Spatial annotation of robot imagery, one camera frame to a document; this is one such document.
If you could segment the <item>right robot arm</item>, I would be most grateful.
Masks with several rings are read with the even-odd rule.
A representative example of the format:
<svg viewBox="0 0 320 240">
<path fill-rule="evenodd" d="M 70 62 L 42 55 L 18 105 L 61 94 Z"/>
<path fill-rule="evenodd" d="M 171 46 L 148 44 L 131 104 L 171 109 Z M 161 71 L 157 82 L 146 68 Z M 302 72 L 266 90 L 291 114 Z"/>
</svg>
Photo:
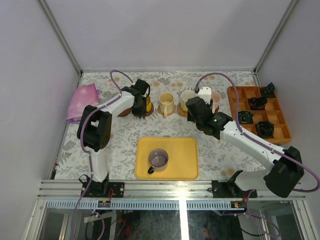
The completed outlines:
<svg viewBox="0 0 320 240">
<path fill-rule="evenodd" d="M 228 192 L 240 197 L 248 190 L 269 190 L 287 198 L 304 175 L 300 151 L 269 143 L 250 131 L 237 126 L 237 122 L 223 112 L 214 113 L 203 99 L 196 96 L 186 102 L 188 119 L 198 130 L 239 148 L 264 166 L 264 170 L 239 171 L 232 176 Z"/>
</svg>

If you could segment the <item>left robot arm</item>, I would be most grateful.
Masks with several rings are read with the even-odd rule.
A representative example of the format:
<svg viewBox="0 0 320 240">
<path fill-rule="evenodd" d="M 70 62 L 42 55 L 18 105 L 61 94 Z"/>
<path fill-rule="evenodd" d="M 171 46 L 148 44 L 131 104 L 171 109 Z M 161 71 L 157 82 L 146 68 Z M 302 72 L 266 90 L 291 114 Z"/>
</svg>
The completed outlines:
<svg viewBox="0 0 320 240">
<path fill-rule="evenodd" d="M 89 177 L 95 181 L 92 191 L 98 197 L 105 197 L 110 190 L 109 184 L 104 182 L 108 176 L 104 148 L 111 138 L 112 120 L 128 109 L 136 117 L 145 117 L 149 95 L 150 85 L 138 79 L 134 85 L 123 87 L 111 100 L 84 108 L 77 138 L 82 150 L 89 154 Z"/>
</svg>

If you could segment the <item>brown wooden coaster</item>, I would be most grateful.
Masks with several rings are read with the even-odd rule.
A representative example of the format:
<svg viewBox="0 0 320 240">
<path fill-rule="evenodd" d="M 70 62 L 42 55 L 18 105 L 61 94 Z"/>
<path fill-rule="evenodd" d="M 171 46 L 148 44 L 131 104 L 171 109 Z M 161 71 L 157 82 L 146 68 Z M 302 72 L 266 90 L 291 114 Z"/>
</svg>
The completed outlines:
<svg viewBox="0 0 320 240">
<path fill-rule="evenodd" d="M 148 112 L 145 114 L 145 116 L 147 117 L 147 116 L 151 115 L 151 114 L 153 113 L 153 111 L 154 111 L 154 105 L 152 104 L 150 111 L 148 111 Z"/>
<path fill-rule="evenodd" d="M 124 110 L 123 112 L 121 112 L 118 116 L 119 117 L 125 117 L 127 115 L 129 115 L 131 113 L 132 109 L 131 108 L 127 108 L 126 110 Z"/>
</svg>

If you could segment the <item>woven rattan coaster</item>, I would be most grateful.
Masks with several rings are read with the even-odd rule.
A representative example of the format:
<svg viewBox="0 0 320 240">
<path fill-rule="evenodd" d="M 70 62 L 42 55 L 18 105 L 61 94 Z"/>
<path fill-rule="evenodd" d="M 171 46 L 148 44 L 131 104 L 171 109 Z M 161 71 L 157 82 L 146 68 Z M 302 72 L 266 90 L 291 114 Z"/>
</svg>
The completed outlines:
<svg viewBox="0 0 320 240">
<path fill-rule="evenodd" d="M 188 116 L 188 112 L 187 111 L 184 111 L 181 107 L 181 104 L 179 103 L 177 105 L 177 113 L 181 116 L 181 117 L 187 117 Z"/>
<path fill-rule="evenodd" d="M 161 114 L 164 117 L 168 117 L 168 116 L 172 115 L 175 112 L 175 110 L 176 110 L 176 106 L 174 105 L 173 111 L 170 112 L 170 113 L 167 113 L 167 115 L 165 116 L 164 113 L 161 111 L 160 106 L 158 106 L 158 108 L 157 108 L 158 113 Z"/>
</svg>

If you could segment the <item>pink ceramic mug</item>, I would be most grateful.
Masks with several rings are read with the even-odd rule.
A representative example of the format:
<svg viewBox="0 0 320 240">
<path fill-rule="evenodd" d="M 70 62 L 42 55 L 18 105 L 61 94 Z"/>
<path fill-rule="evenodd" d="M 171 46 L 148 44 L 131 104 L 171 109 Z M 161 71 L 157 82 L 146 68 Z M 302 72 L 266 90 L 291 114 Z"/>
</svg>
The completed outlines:
<svg viewBox="0 0 320 240">
<path fill-rule="evenodd" d="M 211 91 L 211 99 L 213 101 L 212 103 L 212 112 L 215 113 L 219 109 L 220 101 L 221 101 L 221 95 L 219 92 L 212 90 Z"/>
</svg>

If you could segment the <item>white mug green handle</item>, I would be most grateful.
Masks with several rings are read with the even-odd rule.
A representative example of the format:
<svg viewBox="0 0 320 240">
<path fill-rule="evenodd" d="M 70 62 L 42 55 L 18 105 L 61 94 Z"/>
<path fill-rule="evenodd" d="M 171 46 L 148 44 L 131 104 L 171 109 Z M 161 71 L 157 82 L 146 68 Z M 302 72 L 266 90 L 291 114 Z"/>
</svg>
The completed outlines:
<svg viewBox="0 0 320 240">
<path fill-rule="evenodd" d="M 196 97 L 197 94 L 192 90 L 186 90 L 181 94 L 180 106 L 184 112 L 188 111 L 186 103 L 189 99 Z"/>
</svg>

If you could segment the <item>woven rattan coaster front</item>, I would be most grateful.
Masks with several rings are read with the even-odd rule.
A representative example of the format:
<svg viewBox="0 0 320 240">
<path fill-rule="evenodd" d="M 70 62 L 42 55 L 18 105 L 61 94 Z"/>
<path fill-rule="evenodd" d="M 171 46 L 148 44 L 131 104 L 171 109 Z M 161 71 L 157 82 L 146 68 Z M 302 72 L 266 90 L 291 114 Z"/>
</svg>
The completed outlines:
<svg viewBox="0 0 320 240">
<path fill-rule="evenodd" d="M 174 105 L 173 111 L 170 112 L 170 113 L 167 113 L 167 115 L 165 116 L 164 113 L 161 111 L 160 106 L 158 106 L 158 108 L 157 108 L 158 113 L 161 114 L 164 117 L 168 117 L 168 116 L 172 115 L 175 112 L 175 110 L 176 110 L 176 106 Z"/>
</svg>

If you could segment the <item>cream ceramic mug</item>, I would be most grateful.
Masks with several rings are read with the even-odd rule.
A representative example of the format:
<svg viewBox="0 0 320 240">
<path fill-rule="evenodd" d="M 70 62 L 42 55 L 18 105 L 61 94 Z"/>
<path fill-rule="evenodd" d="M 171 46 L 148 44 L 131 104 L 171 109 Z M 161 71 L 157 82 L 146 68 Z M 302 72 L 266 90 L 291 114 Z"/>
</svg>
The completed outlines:
<svg viewBox="0 0 320 240">
<path fill-rule="evenodd" d="M 164 92 L 159 96 L 158 101 L 161 111 L 166 116 L 168 113 L 171 113 L 175 106 L 175 97 L 170 92 Z"/>
</svg>

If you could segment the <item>woven rattan coaster back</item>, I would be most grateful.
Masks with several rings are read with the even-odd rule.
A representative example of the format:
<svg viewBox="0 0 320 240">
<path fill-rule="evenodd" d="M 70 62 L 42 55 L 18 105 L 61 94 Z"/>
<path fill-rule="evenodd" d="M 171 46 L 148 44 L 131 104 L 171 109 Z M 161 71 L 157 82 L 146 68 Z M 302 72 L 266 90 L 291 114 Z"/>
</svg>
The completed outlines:
<svg viewBox="0 0 320 240">
<path fill-rule="evenodd" d="M 181 107 L 181 104 L 179 103 L 177 105 L 177 113 L 181 116 L 181 117 L 187 117 L 188 116 L 188 112 L 187 111 L 184 111 Z"/>
</svg>

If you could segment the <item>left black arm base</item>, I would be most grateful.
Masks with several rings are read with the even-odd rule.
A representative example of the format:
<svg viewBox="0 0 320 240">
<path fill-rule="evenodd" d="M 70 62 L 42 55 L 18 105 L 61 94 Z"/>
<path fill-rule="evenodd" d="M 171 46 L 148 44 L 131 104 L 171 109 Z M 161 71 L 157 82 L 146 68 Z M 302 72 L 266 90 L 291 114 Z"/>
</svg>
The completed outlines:
<svg viewBox="0 0 320 240">
<path fill-rule="evenodd" d="M 83 196 L 85 198 L 123 198 L 124 191 L 124 182 L 109 181 L 109 176 L 107 176 L 102 182 L 92 180 Z"/>
</svg>

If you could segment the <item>purple ceramic mug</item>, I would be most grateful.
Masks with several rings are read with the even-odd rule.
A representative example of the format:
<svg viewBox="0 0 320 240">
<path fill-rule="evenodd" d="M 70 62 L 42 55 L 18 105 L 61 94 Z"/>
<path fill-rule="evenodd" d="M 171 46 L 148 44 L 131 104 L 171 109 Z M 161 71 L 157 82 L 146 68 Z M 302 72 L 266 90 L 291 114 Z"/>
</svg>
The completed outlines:
<svg viewBox="0 0 320 240">
<path fill-rule="evenodd" d="M 165 150 L 157 148 L 149 154 L 148 162 L 150 164 L 147 171 L 148 174 L 151 175 L 154 172 L 162 172 L 167 168 L 169 155 Z"/>
</svg>

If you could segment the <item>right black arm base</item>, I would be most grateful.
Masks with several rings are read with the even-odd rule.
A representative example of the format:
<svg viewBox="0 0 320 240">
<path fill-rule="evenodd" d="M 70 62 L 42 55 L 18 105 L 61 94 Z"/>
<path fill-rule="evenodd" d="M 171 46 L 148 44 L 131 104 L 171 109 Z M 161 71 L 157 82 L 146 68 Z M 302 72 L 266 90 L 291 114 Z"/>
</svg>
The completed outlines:
<svg viewBox="0 0 320 240">
<path fill-rule="evenodd" d="M 253 189 L 253 193 L 250 196 L 257 197 L 256 189 L 260 183 L 261 175 L 258 171 L 237 170 L 228 181 L 212 180 L 211 187 L 207 191 L 212 193 L 213 198 L 241 198 L 244 202 L 248 198 L 251 189 Z"/>
</svg>

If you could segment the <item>yellow glass mug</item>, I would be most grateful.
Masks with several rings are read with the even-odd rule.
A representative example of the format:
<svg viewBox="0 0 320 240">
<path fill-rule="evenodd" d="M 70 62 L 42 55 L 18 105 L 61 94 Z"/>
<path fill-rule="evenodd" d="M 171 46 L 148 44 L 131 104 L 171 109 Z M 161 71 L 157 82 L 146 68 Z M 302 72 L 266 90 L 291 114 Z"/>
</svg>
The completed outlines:
<svg viewBox="0 0 320 240">
<path fill-rule="evenodd" d="M 149 112 L 152 109 L 152 103 L 151 103 L 151 98 L 148 95 L 146 97 L 146 111 Z"/>
</svg>

